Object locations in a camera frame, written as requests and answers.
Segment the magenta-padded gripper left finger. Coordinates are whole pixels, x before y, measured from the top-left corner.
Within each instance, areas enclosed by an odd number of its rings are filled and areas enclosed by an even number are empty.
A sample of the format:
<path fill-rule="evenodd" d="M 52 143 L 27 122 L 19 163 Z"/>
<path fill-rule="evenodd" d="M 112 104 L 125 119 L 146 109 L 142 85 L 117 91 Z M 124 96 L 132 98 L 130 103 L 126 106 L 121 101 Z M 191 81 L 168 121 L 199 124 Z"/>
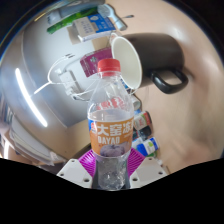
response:
<path fill-rule="evenodd" d="M 70 159 L 57 176 L 83 188 L 91 189 L 94 186 L 95 173 L 96 160 L 93 151 L 89 150 L 79 159 Z"/>

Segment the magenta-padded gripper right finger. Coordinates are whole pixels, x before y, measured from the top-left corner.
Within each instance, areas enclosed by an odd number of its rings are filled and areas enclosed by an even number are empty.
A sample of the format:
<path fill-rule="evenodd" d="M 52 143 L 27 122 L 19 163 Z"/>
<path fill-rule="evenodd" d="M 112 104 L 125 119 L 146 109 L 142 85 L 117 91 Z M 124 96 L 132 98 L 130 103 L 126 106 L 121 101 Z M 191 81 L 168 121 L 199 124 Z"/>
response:
<path fill-rule="evenodd" d="M 131 189 L 140 188 L 167 175 L 153 157 L 144 157 L 132 149 L 127 160 L 127 174 Z"/>

